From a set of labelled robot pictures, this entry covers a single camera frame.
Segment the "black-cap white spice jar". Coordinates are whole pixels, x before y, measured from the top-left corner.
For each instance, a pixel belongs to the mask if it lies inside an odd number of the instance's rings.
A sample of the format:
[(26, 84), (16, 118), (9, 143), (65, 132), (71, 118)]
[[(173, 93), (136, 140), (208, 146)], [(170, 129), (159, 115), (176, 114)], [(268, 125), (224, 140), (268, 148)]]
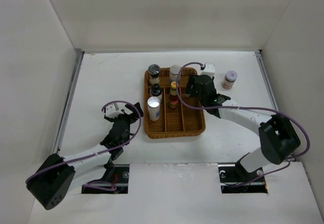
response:
[(158, 83), (155, 83), (150, 88), (150, 96), (157, 97), (160, 102), (163, 100), (163, 90)]

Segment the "red-label spice jar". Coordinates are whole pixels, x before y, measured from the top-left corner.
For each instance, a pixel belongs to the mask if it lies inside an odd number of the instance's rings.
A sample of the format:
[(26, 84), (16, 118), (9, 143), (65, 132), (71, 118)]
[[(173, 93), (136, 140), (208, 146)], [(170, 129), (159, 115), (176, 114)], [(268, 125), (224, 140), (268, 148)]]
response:
[(235, 81), (237, 80), (237, 73), (233, 70), (229, 70), (226, 72), (224, 76), (224, 80), (222, 82), (222, 87), (224, 89), (231, 89)]

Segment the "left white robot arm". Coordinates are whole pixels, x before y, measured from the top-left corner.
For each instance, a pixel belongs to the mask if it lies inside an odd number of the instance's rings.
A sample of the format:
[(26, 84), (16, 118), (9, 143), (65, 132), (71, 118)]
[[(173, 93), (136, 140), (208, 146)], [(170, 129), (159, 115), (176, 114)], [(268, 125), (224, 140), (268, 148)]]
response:
[(105, 115), (104, 119), (113, 123), (104, 140), (95, 147), (79, 154), (62, 157), (50, 155), (26, 180), (26, 187), (44, 209), (57, 206), (67, 194), (75, 174), (82, 170), (91, 170), (96, 166), (116, 160), (123, 152), (123, 147), (130, 143), (136, 134), (130, 132), (130, 125), (143, 117), (140, 103), (123, 101), (131, 114), (116, 109), (117, 115)]

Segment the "yellow-cap red sauce bottle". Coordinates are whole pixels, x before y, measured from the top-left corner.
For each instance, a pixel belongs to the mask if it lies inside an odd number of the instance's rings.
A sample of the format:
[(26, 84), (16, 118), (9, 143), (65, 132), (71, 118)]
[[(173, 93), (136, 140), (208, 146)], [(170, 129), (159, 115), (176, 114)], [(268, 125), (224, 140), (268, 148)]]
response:
[(176, 108), (179, 104), (177, 83), (175, 81), (171, 82), (168, 105), (169, 108)]

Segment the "clear-lid white spice jar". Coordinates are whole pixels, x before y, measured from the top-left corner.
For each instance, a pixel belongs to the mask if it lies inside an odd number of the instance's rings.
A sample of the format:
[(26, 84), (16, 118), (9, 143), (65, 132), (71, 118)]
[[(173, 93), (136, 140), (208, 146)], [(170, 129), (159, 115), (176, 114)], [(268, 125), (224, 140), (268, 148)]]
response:
[(152, 64), (148, 67), (148, 73), (149, 73), (149, 83), (151, 86), (154, 84), (159, 84), (159, 74), (160, 74), (160, 66), (157, 64)]

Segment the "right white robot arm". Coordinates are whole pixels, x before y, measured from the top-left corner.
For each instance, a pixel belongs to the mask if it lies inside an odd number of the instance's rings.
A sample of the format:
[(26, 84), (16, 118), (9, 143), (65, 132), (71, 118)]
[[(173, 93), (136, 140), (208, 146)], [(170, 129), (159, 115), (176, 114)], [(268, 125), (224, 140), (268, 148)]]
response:
[(235, 164), (234, 173), (240, 181), (247, 181), (254, 171), (270, 163), (281, 164), (301, 144), (287, 117), (279, 113), (267, 115), (241, 109), (230, 97), (217, 93), (213, 79), (208, 75), (190, 75), (186, 94), (197, 97), (209, 114), (241, 125), (259, 136), (260, 147)]

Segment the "silver-lid salt shaker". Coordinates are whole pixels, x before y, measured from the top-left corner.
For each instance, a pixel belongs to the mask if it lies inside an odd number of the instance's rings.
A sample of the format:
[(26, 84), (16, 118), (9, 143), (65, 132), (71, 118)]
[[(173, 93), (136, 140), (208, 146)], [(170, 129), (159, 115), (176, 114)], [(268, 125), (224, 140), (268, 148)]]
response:
[(178, 65), (172, 65), (172, 66), (170, 67), (170, 70), (169, 70), (169, 82), (170, 82), (170, 84), (171, 84), (173, 81), (176, 81), (177, 76), (178, 76), (180, 70), (181, 70), (181, 67), (178, 66)]
[(158, 97), (149, 97), (147, 100), (147, 108), (151, 121), (157, 121), (160, 118), (160, 100)]

